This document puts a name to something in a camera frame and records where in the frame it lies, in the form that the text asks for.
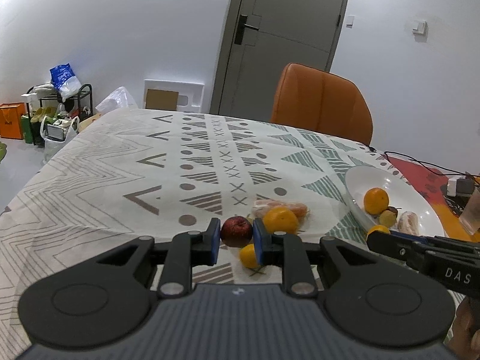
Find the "gray door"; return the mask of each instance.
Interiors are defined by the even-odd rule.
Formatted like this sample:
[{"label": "gray door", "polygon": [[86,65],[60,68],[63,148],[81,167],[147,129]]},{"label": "gray door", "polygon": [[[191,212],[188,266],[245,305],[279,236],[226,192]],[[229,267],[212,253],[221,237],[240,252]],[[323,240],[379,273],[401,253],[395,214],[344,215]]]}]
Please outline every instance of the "gray door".
[{"label": "gray door", "polygon": [[342,3],[241,0],[238,19],[247,16],[246,24],[258,30],[246,27],[241,44],[232,43],[219,113],[268,121],[278,80],[288,63],[326,70],[339,35]]}]

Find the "green rug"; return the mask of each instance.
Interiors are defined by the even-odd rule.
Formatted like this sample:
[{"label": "green rug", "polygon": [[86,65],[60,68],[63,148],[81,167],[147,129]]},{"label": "green rug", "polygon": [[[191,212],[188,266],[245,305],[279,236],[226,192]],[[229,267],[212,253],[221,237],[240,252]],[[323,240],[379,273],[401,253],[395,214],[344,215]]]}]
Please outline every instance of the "green rug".
[{"label": "green rug", "polygon": [[0,162],[3,160],[6,154],[7,154],[7,145],[0,142]]}]

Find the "light switch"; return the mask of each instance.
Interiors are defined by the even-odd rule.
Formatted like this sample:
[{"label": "light switch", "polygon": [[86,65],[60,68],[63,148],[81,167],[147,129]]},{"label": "light switch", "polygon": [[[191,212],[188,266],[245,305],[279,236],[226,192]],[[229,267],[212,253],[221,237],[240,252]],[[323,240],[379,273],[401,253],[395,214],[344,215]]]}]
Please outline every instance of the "light switch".
[{"label": "light switch", "polygon": [[346,17],[346,20],[345,20],[345,25],[348,27],[348,28],[352,28],[353,27],[353,21],[355,20],[355,16],[347,16]]},{"label": "light switch", "polygon": [[413,22],[412,32],[415,35],[426,35],[427,33],[427,22],[424,20],[415,20]]}]

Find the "person's hand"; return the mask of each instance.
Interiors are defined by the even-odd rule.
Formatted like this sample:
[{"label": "person's hand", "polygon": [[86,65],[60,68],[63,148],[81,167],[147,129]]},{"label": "person's hand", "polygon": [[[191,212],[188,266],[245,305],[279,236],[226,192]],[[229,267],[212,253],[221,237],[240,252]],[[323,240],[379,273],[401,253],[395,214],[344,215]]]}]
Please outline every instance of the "person's hand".
[{"label": "person's hand", "polygon": [[480,330],[472,337],[470,328],[473,325],[473,315],[468,297],[458,305],[456,316],[452,325],[453,338],[447,346],[460,360],[477,360],[480,357]]}]

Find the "black cable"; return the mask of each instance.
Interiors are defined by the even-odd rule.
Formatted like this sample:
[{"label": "black cable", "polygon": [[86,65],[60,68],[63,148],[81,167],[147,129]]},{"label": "black cable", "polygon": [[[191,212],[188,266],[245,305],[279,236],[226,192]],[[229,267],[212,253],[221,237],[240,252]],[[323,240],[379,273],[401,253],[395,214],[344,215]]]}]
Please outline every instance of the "black cable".
[{"label": "black cable", "polygon": [[[388,158],[388,154],[387,153],[390,153],[390,154],[396,154],[396,155],[401,155],[403,157],[407,157],[415,162],[418,162],[420,165],[422,165],[425,169],[429,170],[431,173],[433,173],[434,175],[437,175],[437,176],[459,176],[459,175],[462,175],[462,176],[471,176],[471,177],[480,177],[480,175],[468,175],[467,173],[465,172],[459,172],[459,171],[456,171],[456,170],[453,170],[453,169],[448,169],[448,168],[444,168],[443,166],[438,166],[436,165],[435,163],[431,163],[431,162],[425,162],[425,161],[419,161],[417,160],[416,158],[412,157],[412,156],[409,156],[407,154],[403,154],[403,153],[398,153],[396,151],[384,151],[383,152],[385,154],[385,157],[387,159],[388,162],[390,162],[390,159]],[[436,173],[434,172],[433,170],[431,170],[429,167],[425,166],[424,164],[427,164],[427,165],[431,165],[433,167],[436,167],[436,168],[440,168],[440,169],[443,169],[443,170],[447,170],[448,172],[454,172],[454,173]]]}]

